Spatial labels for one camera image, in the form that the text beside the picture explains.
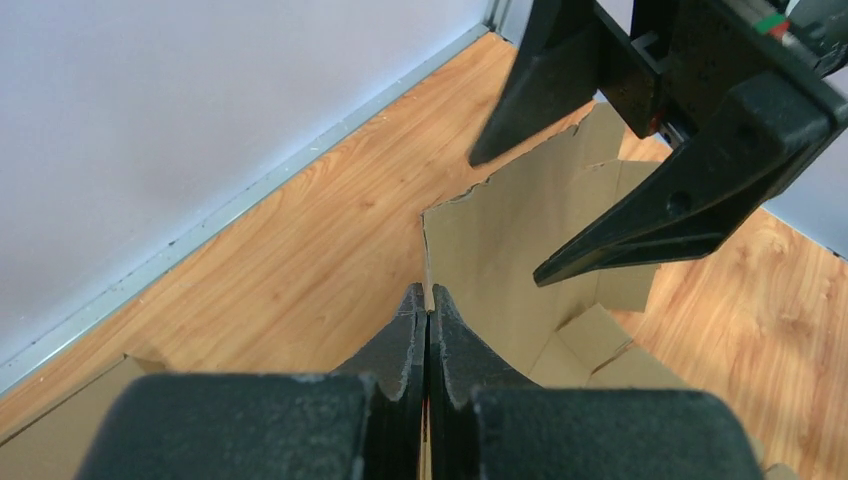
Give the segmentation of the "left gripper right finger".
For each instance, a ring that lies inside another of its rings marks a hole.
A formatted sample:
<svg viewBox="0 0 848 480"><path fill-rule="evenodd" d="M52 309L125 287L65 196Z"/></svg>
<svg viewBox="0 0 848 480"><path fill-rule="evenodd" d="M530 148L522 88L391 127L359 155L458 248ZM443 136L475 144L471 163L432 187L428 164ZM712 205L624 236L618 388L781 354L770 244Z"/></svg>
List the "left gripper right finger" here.
<svg viewBox="0 0 848 480"><path fill-rule="evenodd" d="M436 479L761 479L736 416L683 389L546 389L495 353L435 285L429 315Z"/></svg>

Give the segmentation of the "cardboard box stack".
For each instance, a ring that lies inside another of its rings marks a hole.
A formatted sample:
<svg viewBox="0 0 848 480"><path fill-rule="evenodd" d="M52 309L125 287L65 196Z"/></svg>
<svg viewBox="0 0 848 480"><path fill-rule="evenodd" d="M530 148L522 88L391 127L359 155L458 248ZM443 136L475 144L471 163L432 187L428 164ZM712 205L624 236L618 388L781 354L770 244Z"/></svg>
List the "cardboard box stack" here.
<svg viewBox="0 0 848 480"><path fill-rule="evenodd" d="M697 390L613 317L645 309L654 266L595 271L548 287L533 279L560 243L654 170L651 162L619 158L624 132L615 111L599 103L578 124L423 216L432 289L446 287L470 329L546 389ZM766 465L761 443L748 437L761 479L794 477L787 465Z"/></svg>

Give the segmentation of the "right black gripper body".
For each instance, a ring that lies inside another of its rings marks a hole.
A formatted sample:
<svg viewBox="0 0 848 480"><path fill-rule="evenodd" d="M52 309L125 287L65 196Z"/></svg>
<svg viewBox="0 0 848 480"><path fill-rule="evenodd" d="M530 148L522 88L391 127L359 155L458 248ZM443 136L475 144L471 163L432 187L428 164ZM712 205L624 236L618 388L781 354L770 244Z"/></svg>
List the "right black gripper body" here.
<svg viewBox="0 0 848 480"><path fill-rule="evenodd" d="M599 89L641 138L692 137L730 90L764 73L820 109L833 135L847 127L847 97L826 80L847 65L844 1L636 1L628 31L602 5L594 13Z"/></svg>

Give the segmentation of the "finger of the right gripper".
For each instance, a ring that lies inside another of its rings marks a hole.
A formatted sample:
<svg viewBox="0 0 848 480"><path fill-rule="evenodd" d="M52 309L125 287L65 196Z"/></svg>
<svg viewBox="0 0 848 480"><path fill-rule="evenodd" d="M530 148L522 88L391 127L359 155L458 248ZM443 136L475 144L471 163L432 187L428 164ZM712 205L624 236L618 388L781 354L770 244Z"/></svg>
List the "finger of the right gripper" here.
<svg viewBox="0 0 848 480"><path fill-rule="evenodd" d="M468 154L489 163L601 92L640 138L663 116L663 4L636 1L624 31L597 1L534 2L495 108Z"/></svg>
<svg viewBox="0 0 848 480"><path fill-rule="evenodd" d="M836 91L765 72L732 87L705 126L534 271L544 287L610 268L714 253L836 137Z"/></svg>

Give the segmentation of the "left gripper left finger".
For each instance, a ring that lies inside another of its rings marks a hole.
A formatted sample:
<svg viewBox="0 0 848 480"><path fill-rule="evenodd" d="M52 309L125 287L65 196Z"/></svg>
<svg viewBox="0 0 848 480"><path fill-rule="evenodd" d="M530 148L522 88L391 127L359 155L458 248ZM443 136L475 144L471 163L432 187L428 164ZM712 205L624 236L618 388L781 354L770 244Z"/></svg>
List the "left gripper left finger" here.
<svg viewBox="0 0 848 480"><path fill-rule="evenodd" d="M110 407L81 479L414 479L424 291L328 373L157 373Z"/></svg>

